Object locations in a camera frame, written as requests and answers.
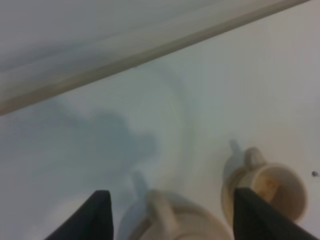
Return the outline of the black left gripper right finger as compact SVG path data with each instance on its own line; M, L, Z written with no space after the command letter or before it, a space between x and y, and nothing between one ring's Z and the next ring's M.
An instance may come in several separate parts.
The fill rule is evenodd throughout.
M236 188L233 205L236 240L315 240L249 188Z

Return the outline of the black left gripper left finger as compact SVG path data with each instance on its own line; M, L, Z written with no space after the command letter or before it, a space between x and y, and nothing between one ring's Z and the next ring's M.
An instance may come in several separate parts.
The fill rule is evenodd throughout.
M114 223L111 193L95 191L47 240L112 240Z

